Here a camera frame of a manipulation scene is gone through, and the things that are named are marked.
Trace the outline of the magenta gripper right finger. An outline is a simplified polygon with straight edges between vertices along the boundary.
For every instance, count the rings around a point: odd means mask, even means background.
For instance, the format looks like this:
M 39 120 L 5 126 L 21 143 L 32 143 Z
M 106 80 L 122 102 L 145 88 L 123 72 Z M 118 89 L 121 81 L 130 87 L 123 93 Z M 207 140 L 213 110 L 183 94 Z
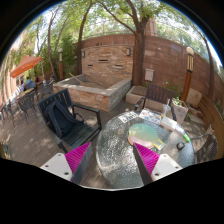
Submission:
M 133 153 L 144 185 L 182 169 L 168 154 L 157 154 L 137 143 L 133 144 Z

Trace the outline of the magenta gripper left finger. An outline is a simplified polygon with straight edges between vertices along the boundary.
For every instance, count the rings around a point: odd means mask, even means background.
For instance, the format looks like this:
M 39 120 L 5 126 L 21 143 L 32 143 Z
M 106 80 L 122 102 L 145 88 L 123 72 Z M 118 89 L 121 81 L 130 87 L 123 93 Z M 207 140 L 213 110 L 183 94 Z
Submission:
M 92 144 L 88 142 L 66 154 L 55 154 L 50 160 L 41 166 L 41 169 L 75 184 L 79 184 L 82 180 L 91 154 Z

